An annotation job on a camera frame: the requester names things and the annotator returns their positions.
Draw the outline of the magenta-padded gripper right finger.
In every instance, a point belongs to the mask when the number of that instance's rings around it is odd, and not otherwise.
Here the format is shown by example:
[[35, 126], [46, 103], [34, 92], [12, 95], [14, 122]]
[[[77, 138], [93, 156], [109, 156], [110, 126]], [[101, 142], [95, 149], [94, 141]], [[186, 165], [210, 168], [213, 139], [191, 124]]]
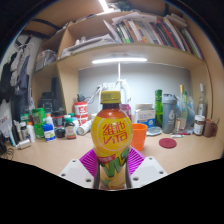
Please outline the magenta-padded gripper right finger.
[[153, 156], [145, 157], [138, 150], [129, 151], [126, 163], [126, 187], [140, 188], [167, 176]]

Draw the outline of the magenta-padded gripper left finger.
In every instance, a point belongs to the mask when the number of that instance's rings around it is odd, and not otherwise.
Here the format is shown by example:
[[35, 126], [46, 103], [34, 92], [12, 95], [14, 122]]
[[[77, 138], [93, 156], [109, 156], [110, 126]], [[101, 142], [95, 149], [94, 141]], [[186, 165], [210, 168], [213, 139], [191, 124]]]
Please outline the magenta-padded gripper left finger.
[[84, 188], [98, 189], [100, 165], [93, 149], [79, 159], [72, 159], [59, 176]]

